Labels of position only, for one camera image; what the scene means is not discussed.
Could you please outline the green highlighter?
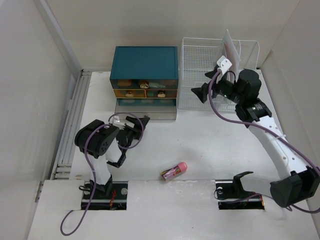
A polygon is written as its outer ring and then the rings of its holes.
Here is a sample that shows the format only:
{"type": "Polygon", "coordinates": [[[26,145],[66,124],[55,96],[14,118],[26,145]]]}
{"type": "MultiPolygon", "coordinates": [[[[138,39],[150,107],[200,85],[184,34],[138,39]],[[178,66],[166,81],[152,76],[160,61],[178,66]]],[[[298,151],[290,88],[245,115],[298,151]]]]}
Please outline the green highlighter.
{"type": "Polygon", "coordinates": [[[148,90],[146,91],[146,96],[148,98],[157,98],[158,97],[158,94],[156,91],[153,91],[153,90],[148,90]]]}

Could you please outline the small drawer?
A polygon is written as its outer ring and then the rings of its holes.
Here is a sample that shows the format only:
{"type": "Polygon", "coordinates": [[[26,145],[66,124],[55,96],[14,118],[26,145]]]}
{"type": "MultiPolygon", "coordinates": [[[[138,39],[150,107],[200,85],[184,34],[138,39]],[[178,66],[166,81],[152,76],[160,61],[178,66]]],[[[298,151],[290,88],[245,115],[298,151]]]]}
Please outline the small drawer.
{"type": "Polygon", "coordinates": [[[114,89],[117,98],[145,98],[146,92],[139,89],[114,89]]]}
{"type": "Polygon", "coordinates": [[[175,99],[177,97],[177,90],[176,89],[147,89],[146,91],[156,91],[157,92],[157,97],[148,97],[152,99],[156,98],[168,98],[168,99],[175,99]]]}

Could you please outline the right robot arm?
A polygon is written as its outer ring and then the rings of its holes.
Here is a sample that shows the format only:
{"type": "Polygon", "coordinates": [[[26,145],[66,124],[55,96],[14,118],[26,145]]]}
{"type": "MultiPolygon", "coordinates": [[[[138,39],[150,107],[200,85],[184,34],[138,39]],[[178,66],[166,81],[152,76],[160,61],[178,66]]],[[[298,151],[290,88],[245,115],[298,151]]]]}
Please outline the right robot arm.
{"type": "Polygon", "coordinates": [[[313,197],[320,184],[320,169],[305,154],[290,144],[273,118],[271,110],[259,99],[262,82],[254,70],[242,70],[234,82],[220,70],[205,73],[210,82],[191,91],[202,103],[209,102],[222,120],[244,125],[261,143],[272,160],[279,180],[270,183],[271,198],[282,208],[302,208],[296,204],[313,197]],[[235,103],[238,120],[222,116],[213,99],[222,96],[235,103]]]}

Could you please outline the pink capped clip tube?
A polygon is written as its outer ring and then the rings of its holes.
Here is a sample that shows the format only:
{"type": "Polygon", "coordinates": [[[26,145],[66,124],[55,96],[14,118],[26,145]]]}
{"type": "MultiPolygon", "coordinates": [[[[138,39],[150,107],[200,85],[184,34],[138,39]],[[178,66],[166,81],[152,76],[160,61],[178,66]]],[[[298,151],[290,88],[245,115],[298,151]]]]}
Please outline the pink capped clip tube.
{"type": "Polygon", "coordinates": [[[172,179],[176,178],[178,175],[184,174],[188,169],[188,166],[185,162],[180,162],[176,166],[163,171],[160,174],[160,177],[163,181],[171,181],[172,179]]]}

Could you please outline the transparent drawer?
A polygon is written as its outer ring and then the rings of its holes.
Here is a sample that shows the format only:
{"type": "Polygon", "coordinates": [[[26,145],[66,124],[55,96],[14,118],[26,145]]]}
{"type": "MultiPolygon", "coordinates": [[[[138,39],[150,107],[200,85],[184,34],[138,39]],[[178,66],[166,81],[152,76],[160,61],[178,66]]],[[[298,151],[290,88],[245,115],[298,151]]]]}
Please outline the transparent drawer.
{"type": "Polygon", "coordinates": [[[110,83],[114,89],[176,90],[178,88],[178,80],[174,79],[111,79],[110,83]]]}

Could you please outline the dark drawer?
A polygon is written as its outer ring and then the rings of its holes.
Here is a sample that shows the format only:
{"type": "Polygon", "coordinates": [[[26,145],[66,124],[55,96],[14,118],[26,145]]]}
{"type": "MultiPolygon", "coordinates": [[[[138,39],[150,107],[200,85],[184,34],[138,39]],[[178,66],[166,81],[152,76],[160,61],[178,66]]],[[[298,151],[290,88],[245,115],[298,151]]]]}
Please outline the dark drawer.
{"type": "Polygon", "coordinates": [[[177,118],[177,101],[175,98],[118,98],[114,112],[132,113],[154,121],[174,121],[177,118]]]}

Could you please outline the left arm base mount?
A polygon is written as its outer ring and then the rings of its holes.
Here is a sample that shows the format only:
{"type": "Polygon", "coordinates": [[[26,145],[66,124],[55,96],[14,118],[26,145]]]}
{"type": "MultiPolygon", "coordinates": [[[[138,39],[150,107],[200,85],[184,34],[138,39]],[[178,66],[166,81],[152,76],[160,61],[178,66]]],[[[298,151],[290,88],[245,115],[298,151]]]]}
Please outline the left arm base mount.
{"type": "MultiPolygon", "coordinates": [[[[78,189],[82,191],[81,209],[85,210],[93,190],[94,183],[92,181],[85,182],[78,189]]],[[[106,191],[103,187],[96,186],[92,200],[88,207],[93,211],[122,211],[127,209],[128,182],[113,181],[108,184],[106,191]]]]}

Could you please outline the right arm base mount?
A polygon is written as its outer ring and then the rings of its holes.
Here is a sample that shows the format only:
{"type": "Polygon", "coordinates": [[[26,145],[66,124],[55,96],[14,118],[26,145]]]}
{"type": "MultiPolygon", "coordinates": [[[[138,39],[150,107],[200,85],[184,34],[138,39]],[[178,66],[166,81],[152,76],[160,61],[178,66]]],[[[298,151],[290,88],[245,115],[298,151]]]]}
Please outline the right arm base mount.
{"type": "Polygon", "coordinates": [[[261,194],[246,191],[241,178],[253,174],[245,171],[235,175],[232,179],[215,180],[214,197],[219,210],[264,210],[264,201],[261,194]]]}

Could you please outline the small clear spray bottle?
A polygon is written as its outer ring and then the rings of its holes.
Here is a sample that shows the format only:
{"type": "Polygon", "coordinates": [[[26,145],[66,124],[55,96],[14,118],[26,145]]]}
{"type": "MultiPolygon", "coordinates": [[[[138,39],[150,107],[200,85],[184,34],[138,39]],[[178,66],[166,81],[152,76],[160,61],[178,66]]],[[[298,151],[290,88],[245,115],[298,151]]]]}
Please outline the small clear spray bottle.
{"type": "Polygon", "coordinates": [[[119,79],[117,81],[117,85],[120,88],[128,88],[132,85],[132,80],[131,79],[119,79]]]}

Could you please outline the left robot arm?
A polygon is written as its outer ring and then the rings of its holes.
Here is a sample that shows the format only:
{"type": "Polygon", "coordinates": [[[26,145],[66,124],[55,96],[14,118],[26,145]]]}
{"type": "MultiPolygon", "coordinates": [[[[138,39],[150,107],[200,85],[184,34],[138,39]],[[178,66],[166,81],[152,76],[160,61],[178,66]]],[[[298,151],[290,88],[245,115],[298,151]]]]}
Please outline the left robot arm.
{"type": "Polygon", "coordinates": [[[91,192],[103,199],[111,195],[113,178],[108,166],[122,166],[127,151],[142,140],[149,121],[146,115],[120,112],[111,115],[108,123],[96,119],[77,132],[74,144],[85,154],[91,168],[91,192]]]}

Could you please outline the green capsule stapler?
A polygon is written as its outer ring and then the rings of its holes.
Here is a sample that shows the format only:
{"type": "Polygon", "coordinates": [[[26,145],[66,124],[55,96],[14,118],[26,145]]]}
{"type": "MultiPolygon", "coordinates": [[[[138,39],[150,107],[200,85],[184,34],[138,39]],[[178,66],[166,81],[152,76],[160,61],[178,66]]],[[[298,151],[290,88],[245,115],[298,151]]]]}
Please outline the green capsule stapler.
{"type": "Polygon", "coordinates": [[[150,89],[165,89],[166,88],[165,85],[160,84],[158,82],[150,82],[148,84],[148,86],[149,86],[150,89]]]}

